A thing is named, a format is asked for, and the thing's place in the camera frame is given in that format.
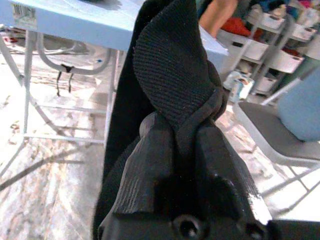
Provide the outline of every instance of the floor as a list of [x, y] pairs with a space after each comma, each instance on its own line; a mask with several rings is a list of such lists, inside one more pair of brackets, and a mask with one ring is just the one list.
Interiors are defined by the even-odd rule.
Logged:
[[[103, 54], [103, 49], [87, 45], [85, 54], [53, 55], [55, 61], [64, 59], [76, 66], [92, 66]], [[13, 58], [23, 69], [23, 54], [17, 46]], [[106, 89], [111, 75], [110, 67], [91, 77], [75, 75], [68, 93], [63, 74], [60, 81], [61, 97], [56, 94], [57, 71], [50, 69], [34, 56], [31, 93], [39, 102], [77, 105], [106, 109]], [[95, 203], [101, 187], [104, 147], [99, 144], [74, 143], [61, 140], [29, 139], [9, 168], [3, 173], [10, 155], [17, 150], [23, 99], [21, 88], [0, 55], [0, 240], [89, 240]], [[29, 129], [33, 133], [61, 134], [103, 138], [105, 117], [77, 111], [44, 109], [51, 121], [45, 122], [30, 107]], [[247, 164], [260, 191], [282, 182], [292, 173], [271, 164], [246, 130], [236, 125], [232, 106], [218, 120], [217, 125]], [[305, 177], [310, 187], [320, 180], [320, 170]], [[292, 183], [276, 194], [265, 198], [272, 217], [320, 221], [317, 207], [318, 186], [292, 210], [283, 211], [304, 193], [300, 183]]]

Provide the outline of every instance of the gray chair seat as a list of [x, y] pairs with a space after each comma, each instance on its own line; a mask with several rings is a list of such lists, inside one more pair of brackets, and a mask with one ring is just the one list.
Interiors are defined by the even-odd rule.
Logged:
[[296, 138], [278, 118], [277, 110], [265, 105], [239, 102], [234, 112], [257, 145], [273, 162], [296, 166], [320, 163], [320, 144]]

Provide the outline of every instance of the barcode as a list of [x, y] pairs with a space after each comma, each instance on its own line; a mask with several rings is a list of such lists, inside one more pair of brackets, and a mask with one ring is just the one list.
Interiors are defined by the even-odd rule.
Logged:
[[15, 17], [28, 17], [30, 19], [35, 19], [36, 18], [36, 11], [34, 8], [27, 7], [27, 6], [22, 6], [19, 4], [12, 4], [13, 6], [13, 14]]

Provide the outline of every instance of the marble floor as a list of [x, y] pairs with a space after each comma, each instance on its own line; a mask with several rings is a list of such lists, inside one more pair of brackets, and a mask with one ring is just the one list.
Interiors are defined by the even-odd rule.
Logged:
[[[95, 48], [99, 55], [102, 49]], [[98, 55], [67, 56], [79, 66], [92, 65]], [[18, 67], [23, 68], [23, 55], [14, 54]], [[22, 98], [20, 87], [0, 55], [0, 173], [7, 159], [17, 150], [20, 133], [20, 109]], [[37, 101], [57, 104], [77, 105], [105, 109], [106, 89], [111, 75], [110, 67], [96, 76], [75, 75], [72, 91], [68, 93], [68, 76], [60, 81], [61, 97], [56, 95], [57, 71], [50, 69], [34, 56], [31, 78], [31, 93]], [[45, 109], [51, 120], [45, 122], [30, 107], [29, 129], [32, 133], [59, 133], [76, 136], [103, 138], [105, 117], [77, 111]], [[255, 143], [246, 130], [236, 125], [232, 106], [228, 105], [225, 114], [217, 125], [247, 164], [260, 191], [270, 188], [292, 173], [282, 166], [272, 165], [257, 149], [251, 153]], [[90, 240], [91, 221], [95, 203], [100, 191], [104, 147], [99, 144], [75, 143], [61, 140], [25, 140], [24, 147], [9, 168], [0, 175], [0, 240]], [[303, 180], [310, 187], [320, 180], [320, 170]], [[292, 183], [281, 191], [265, 198], [273, 218], [320, 221], [317, 200], [320, 197], [318, 186], [294, 209], [283, 211], [304, 193], [300, 183]]]

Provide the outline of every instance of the label sticker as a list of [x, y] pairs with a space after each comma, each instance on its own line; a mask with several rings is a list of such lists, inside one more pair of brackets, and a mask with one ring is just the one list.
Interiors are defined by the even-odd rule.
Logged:
[[13, 19], [17, 27], [37, 29], [36, 9], [12, 3]]

